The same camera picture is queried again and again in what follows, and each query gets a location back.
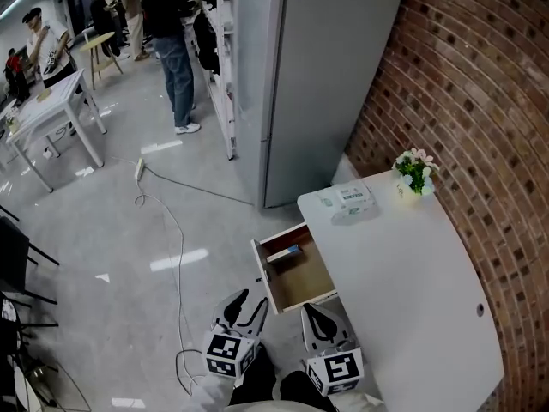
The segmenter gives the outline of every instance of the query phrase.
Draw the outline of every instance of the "white sneaker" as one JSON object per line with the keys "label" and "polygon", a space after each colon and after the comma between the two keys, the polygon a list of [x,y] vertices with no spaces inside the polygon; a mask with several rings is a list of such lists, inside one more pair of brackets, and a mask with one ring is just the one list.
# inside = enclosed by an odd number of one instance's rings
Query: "white sneaker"
{"label": "white sneaker", "polygon": [[200,124],[190,122],[186,127],[175,127],[175,134],[196,133],[201,128]]}

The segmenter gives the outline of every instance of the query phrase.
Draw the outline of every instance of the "refrigerator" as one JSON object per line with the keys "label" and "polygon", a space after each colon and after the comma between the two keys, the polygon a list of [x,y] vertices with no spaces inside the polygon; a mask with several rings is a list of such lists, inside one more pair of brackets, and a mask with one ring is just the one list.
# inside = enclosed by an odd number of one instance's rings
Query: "refrigerator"
{"label": "refrigerator", "polygon": [[258,208],[329,185],[401,0],[233,0],[238,176]]}

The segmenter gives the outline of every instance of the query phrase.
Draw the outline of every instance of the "brick wall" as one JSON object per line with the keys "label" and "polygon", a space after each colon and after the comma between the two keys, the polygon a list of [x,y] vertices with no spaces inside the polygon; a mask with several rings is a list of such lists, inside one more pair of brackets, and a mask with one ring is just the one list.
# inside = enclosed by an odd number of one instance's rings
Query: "brick wall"
{"label": "brick wall", "polygon": [[549,396],[548,144],[548,0],[402,0],[347,154],[362,175],[411,147],[441,164],[504,356],[486,410]]}

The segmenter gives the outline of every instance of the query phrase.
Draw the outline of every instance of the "open drawer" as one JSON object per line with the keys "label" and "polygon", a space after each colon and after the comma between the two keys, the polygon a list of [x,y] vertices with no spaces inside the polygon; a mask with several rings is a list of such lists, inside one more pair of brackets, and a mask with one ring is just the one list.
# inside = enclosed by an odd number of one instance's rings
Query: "open drawer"
{"label": "open drawer", "polygon": [[[299,255],[276,264],[267,263],[269,256],[296,244],[302,251]],[[306,223],[261,242],[253,239],[251,245],[275,314],[289,312],[306,302],[318,304],[337,294]]]}

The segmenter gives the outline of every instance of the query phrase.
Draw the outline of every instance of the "concrete floor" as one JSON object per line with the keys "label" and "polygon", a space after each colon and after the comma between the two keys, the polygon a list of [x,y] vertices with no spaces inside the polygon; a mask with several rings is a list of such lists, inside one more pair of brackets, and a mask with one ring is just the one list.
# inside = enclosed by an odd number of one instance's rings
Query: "concrete floor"
{"label": "concrete floor", "polygon": [[[19,227],[35,245],[61,262],[59,268],[44,259],[38,268],[27,266],[28,288],[59,302],[33,302],[34,311],[55,318],[60,327],[35,330],[31,350],[51,363],[60,362],[93,410],[119,410],[112,406],[113,398],[134,398],[146,409],[173,412],[186,398],[174,365],[180,350],[179,270],[152,271],[158,261],[178,261],[180,236],[154,200],[148,199],[142,208],[134,205],[135,167],[110,157],[137,161],[142,148],[181,141],[147,154],[148,166],[169,178],[248,201],[234,162],[226,158],[202,73],[194,60],[193,65],[194,117],[202,125],[197,134],[174,135],[164,76],[154,58],[125,60],[124,74],[108,69],[94,92],[108,129],[102,136],[94,124],[87,128],[105,158],[101,169],[77,136],[66,135],[57,143],[62,153],[58,159],[47,161],[41,143],[29,152],[55,188],[52,194],[20,159],[0,173],[0,204],[19,216]],[[89,167],[94,171],[83,175]],[[256,282],[260,275],[250,240],[298,224],[300,213],[293,206],[259,213],[248,204],[171,184],[147,172],[141,185],[177,219],[184,231],[184,252],[203,257],[180,270],[184,345],[200,348],[220,300],[249,288],[245,316],[265,296],[263,283]],[[109,282],[99,276],[108,276]],[[265,325],[263,336],[281,369],[296,367],[305,355],[298,315],[271,313]],[[188,368],[193,375],[203,374],[197,354],[189,355]],[[53,376],[51,383],[65,408],[86,409],[66,376]]]}

